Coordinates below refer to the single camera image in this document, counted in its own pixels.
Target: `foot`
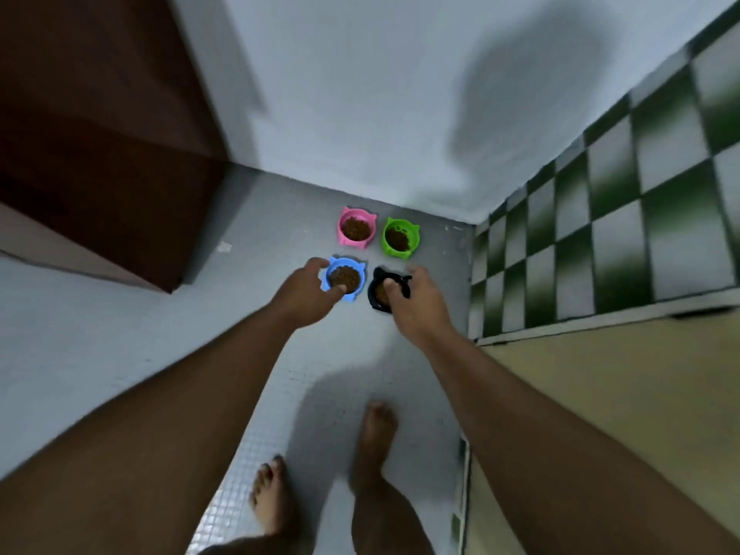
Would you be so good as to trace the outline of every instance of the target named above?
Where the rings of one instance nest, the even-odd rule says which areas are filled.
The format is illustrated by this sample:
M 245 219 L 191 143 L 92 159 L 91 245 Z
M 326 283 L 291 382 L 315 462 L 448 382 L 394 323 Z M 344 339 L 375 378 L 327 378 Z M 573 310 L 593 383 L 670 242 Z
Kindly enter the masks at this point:
M 265 535 L 297 536 L 301 530 L 298 504 L 288 483 L 285 460 L 275 456 L 257 470 L 249 506 Z
M 388 405 L 378 401 L 368 403 L 349 476 L 353 493 L 357 494 L 381 479 L 380 469 L 391 450 L 397 429 L 398 420 Z

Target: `cat food bowl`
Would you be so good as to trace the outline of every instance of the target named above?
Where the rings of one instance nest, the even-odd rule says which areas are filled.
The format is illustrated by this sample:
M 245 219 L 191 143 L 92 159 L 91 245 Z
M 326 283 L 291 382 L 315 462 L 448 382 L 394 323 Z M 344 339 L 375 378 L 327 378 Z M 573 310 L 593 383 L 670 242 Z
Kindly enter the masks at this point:
M 420 226 L 412 224 L 408 220 L 394 220 L 389 218 L 383 229 L 383 239 L 380 246 L 386 255 L 408 259 L 419 246 L 421 237 Z
M 354 302 L 365 286 L 365 267 L 367 263 L 357 262 L 349 257 L 329 257 L 328 267 L 321 275 L 321 289 L 327 291 L 333 286 L 344 284 L 347 293 L 342 296 L 346 302 Z
M 377 214 L 345 206 L 337 222 L 339 244 L 367 249 L 368 244 L 375 237 L 375 220 L 377 220 Z
M 383 286 L 383 281 L 385 281 L 386 278 L 395 280 L 401 287 L 401 294 L 403 294 L 403 297 L 410 298 L 412 290 L 409 288 L 409 280 L 412 279 L 412 276 L 406 275 L 405 277 L 402 277 L 400 274 L 387 271 L 383 267 L 375 267 L 375 270 L 372 273 L 372 281 L 368 285 L 368 301 L 373 309 L 390 314 L 392 313 L 391 304 L 388 301 L 388 295 L 385 293 L 385 287 Z

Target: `dry cat food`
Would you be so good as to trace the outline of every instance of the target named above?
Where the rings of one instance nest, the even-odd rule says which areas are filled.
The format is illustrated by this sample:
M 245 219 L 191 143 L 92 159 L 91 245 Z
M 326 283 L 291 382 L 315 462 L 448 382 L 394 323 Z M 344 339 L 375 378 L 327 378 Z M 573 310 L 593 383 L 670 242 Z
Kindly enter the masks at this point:
M 382 282 L 375 286 L 375 299 L 381 306 L 391 306 L 391 302 L 388 299 L 388 294 L 385 292 L 385 287 Z
M 352 241 L 365 241 L 371 231 L 370 224 L 359 218 L 349 218 L 342 224 L 342 233 Z
M 347 287 L 345 294 L 351 294 L 360 287 L 360 273 L 350 266 L 340 266 L 331 271 L 327 277 L 331 287 L 343 284 Z
M 409 250 L 409 236 L 399 229 L 390 228 L 385 230 L 385 241 L 396 251 Z

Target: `checkered wall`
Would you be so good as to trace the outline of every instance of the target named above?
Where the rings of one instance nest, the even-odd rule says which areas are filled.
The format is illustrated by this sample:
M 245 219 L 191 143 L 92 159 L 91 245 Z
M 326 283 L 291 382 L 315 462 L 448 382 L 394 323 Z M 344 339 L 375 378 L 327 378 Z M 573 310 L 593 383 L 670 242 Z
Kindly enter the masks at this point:
M 740 1 L 476 227 L 470 338 L 735 286 Z

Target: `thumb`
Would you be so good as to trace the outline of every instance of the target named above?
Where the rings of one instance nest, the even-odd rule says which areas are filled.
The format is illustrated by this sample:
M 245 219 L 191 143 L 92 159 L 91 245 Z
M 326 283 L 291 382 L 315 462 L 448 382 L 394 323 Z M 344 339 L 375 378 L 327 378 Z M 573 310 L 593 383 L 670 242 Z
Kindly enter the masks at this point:
M 392 278 L 386 278 L 383 281 L 383 288 L 385 289 L 385 293 L 388 295 L 388 301 L 391 303 L 391 309 L 395 309 L 396 305 L 399 303 L 399 300 L 403 299 L 401 287 L 398 286 L 398 283 Z
M 328 289 L 326 292 L 324 292 L 324 294 L 326 294 L 326 298 L 332 304 L 336 304 L 340 299 L 344 297 L 346 293 L 347 293 L 347 287 L 343 284 L 339 284 L 338 286 L 333 286 L 330 289 Z

